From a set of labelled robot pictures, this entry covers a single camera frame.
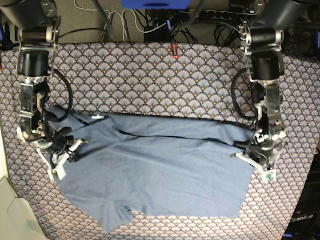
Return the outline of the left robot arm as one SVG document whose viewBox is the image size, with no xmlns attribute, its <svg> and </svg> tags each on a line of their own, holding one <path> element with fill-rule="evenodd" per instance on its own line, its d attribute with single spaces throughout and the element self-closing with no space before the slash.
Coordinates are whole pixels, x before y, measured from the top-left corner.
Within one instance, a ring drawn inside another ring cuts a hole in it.
<svg viewBox="0 0 320 240">
<path fill-rule="evenodd" d="M 234 78 L 231 97 L 235 110 L 246 120 L 252 121 L 255 133 L 248 143 L 240 143 L 244 152 L 235 157 L 251 164 L 267 179 L 276 176 L 275 163 L 285 146 L 287 136 L 282 119 L 282 94 L 280 79 L 284 75 L 282 44 L 285 29 L 290 27 L 312 0 L 269 0 L 262 13 L 239 26 L 240 39 L 244 43 L 244 55 L 251 60 Z M 247 74 L 251 82 L 254 115 L 241 112 L 236 98 L 236 82 Z"/>
</svg>

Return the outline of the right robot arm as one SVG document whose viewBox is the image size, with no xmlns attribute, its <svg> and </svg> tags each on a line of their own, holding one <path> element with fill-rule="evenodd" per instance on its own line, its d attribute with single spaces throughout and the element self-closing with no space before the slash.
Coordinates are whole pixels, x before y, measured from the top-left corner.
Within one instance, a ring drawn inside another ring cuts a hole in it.
<svg viewBox="0 0 320 240">
<path fill-rule="evenodd" d="M 86 143 L 75 139 L 72 129 L 63 127 L 54 130 L 49 123 L 65 121 L 73 106 L 73 91 L 70 83 L 54 65 L 50 56 L 56 55 L 60 36 L 61 17 L 55 4 L 44 6 L 40 0 L 2 0 L 1 12 L 18 28 L 19 56 L 16 73 L 23 77 L 20 84 L 20 121 L 18 137 L 35 146 L 35 150 L 47 165 L 50 180 L 62 180 L 66 176 L 66 162 L 79 161 L 77 149 Z M 58 75 L 66 84 L 68 108 L 62 117 L 46 110 L 50 99 L 47 80 Z"/>
</svg>

